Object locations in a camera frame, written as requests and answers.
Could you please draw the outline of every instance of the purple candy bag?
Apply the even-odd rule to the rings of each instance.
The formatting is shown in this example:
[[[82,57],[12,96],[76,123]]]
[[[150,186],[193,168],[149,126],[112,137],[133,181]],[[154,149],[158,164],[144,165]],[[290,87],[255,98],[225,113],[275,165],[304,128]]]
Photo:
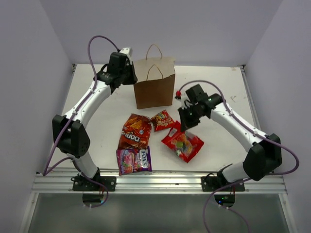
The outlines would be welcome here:
[[[147,149],[124,149],[117,150],[119,175],[152,171],[149,146]]]

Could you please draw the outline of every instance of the gray floor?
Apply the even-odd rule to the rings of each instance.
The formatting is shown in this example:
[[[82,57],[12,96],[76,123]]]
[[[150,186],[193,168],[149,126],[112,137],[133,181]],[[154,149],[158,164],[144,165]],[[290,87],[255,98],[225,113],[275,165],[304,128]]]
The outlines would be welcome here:
[[[201,233],[207,195],[112,194],[99,208],[82,207],[81,194],[40,194],[30,233]],[[246,233],[236,214],[207,206],[212,233]],[[288,233],[278,195],[239,194],[233,208],[249,222],[252,233]]]

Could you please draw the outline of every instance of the tabletop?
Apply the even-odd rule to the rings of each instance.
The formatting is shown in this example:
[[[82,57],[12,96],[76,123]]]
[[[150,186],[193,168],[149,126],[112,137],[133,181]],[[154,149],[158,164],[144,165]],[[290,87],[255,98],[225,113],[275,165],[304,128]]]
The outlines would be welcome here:
[[[96,70],[101,67],[102,65],[95,65]],[[175,66],[175,71],[174,92],[188,81],[208,80],[219,86],[227,102],[241,117],[254,124],[239,67]],[[76,66],[63,113],[71,109],[88,90],[92,77],[93,71],[90,65],[78,64]],[[202,83],[201,86],[209,95],[217,92],[208,84]],[[91,140],[89,152],[96,166],[102,169],[118,169],[116,149],[123,124],[131,113],[153,117],[166,109],[174,120],[180,121],[177,110],[180,106],[180,102],[174,99],[172,106],[138,110],[133,86],[120,86],[101,104],[86,128]],[[246,157],[246,151],[241,144],[222,126],[207,117],[201,118],[201,123],[189,131],[201,138],[205,144],[187,164],[161,142],[169,130],[153,132],[152,129],[149,146],[153,170],[218,171],[228,164],[243,161]],[[57,149],[51,165],[65,156]],[[73,165],[70,161],[65,161],[59,167],[73,167]]]

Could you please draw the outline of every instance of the gray wall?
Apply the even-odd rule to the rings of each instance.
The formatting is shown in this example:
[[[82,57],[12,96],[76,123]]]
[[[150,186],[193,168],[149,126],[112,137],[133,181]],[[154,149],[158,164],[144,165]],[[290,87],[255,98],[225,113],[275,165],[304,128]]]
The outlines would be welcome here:
[[[41,0],[67,55],[88,63],[85,44],[96,34],[131,46],[142,58],[158,43],[177,64],[246,64],[282,0]],[[94,62],[113,50],[92,45]]]
[[[0,232],[16,233],[72,70],[38,0],[1,0],[0,32]]]
[[[261,127],[279,134],[300,159],[285,176],[290,204],[301,233],[310,232],[311,201],[311,1],[284,0],[246,66]],[[282,170],[294,166],[283,153]]]

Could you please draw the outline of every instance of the snack package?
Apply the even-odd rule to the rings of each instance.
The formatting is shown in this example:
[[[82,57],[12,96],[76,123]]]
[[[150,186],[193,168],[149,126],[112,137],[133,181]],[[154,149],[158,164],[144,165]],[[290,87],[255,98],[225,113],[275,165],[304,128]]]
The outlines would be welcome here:
[[[162,142],[171,148],[176,155],[188,163],[201,149],[204,142],[189,132],[180,131],[180,123],[176,121],[169,134]]]
[[[149,147],[147,149],[117,150],[119,175],[152,171]]]
[[[148,146],[151,124],[149,118],[131,114],[123,126],[118,149],[145,149]]]
[[[154,125],[155,132],[169,129],[175,123],[166,110],[163,110],[162,112],[155,115],[153,118],[150,119],[150,121]]]

